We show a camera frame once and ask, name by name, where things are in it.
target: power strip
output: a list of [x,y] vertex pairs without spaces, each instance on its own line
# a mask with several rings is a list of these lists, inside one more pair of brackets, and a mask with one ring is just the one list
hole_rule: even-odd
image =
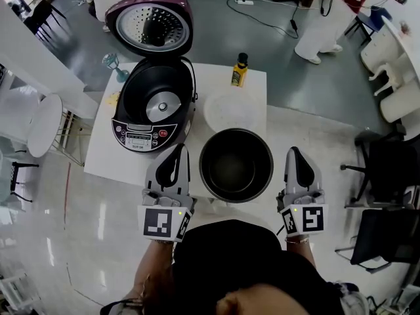
[[254,1],[252,0],[235,0],[238,5],[254,5]]

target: oil bottle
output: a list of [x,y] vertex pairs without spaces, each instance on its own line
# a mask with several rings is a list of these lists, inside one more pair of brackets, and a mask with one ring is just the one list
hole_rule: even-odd
[[231,85],[235,87],[242,87],[243,81],[248,70],[248,55],[241,52],[238,56],[238,63],[234,66],[234,72],[232,74]]

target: black pot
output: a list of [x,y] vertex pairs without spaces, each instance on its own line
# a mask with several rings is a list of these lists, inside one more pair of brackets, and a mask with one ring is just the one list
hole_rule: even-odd
[[267,144],[246,129],[225,129],[210,138],[199,157],[204,185],[230,203],[261,195],[273,175],[273,157]]

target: inner lid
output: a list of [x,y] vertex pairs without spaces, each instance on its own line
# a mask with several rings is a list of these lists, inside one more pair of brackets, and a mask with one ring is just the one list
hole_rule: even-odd
[[178,13],[153,3],[126,8],[117,17],[115,27],[123,40],[150,52],[173,51],[190,36],[188,24]]
[[146,115],[152,123],[156,123],[173,115],[180,106],[181,101],[175,93],[159,92],[147,103]]

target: black chair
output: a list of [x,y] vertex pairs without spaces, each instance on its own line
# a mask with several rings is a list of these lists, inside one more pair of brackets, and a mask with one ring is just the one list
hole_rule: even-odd
[[34,163],[18,163],[18,162],[12,162],[12,173],[11,173],[11,181],[10,181],[10,194],[17,196],[17,197],[21,198],[24,201],[32,202],[32,200],[23,198],[21,195],[18,195],[16,192],[14,192],[16,190],[16,185],[17,184],[22,184],[20,182],[17,182],[19,168],[27,168],[27,167],[39,167],[39,165],[36,165]]
[[53,11],[61,17],[63,17],[64,19],[66,18],[57,8],[55,8],[46,0],[41,0],[38,3],[38,5],[35,6],[35,8],[33,9],[32,18],[36,21],[37,24],[39,24],[39,26],[45,24],[48,28],[51,29],[50,25],[47,22],[47,19],[50,15],[54,18],[55,22],[57,22],[57,24],[60,25],[60,23],[53,14]]
[[44,28],[42,28],[41,25],[39,25],[31,16],[27,17],[24,20],[24,25],[26,27],[28,27],[28,29],[34,34],[34,35],[38,35],[40,39],[45,39],[47,42],[49,42],[49,40],[47,39],[46,36],[48,36],[49,38],[51,38],[51,36],[45,31]]
[[[353,25],[344,33],[344,35],[347,35],[348,33],[350,33],[350,31],[354,27],[357,26],[356,29],[354,30],[354,33],[356,33],[356,31],[360,28],[363,31],[363,33],[366,37],[364,39],[364,41],[362,42],[362,44],[360,45],[360,46],[362,46],[366,42],[371,40],[371,36],[373,35],[373,33],[381,30],[381,28],[384,25],[384,22],[382,20],[382,16],[384,16],[388,20],[392,21],[392,16],[383,7],[373,6],[371,8],[370,16],[366,16],[366,14],[364,14],[362,12],[359,12],[359,14],[357,14],[356,18],[354,19]],[[367,26],[371,30],[371,33],[368,33],[368,31],[365,29],[364,25]]]
[[[351,249],[354,250],[351,259],[341,254]],[[420,210],[365,210],[356,245],[335,252],[369,273],[379,272],[391,263],[417,264],[420,259]],[[362,265],[376,257],[382,257],[388,263],[376,268]]]
[[420,184],[420,135],[402,141],[404,135],[404,127],[397,125],[396,132],[370,142],[369,154],[366,152],[365,142],[356,139],[355,145],[362,149],[365,168],[340,166],[341,170],[352,169],[364,174],[362,187],[358,195],[351,198],[351,203],[360,200],[369,181],[370,194],[376,202],[397,205],[403,204],[407,187]]

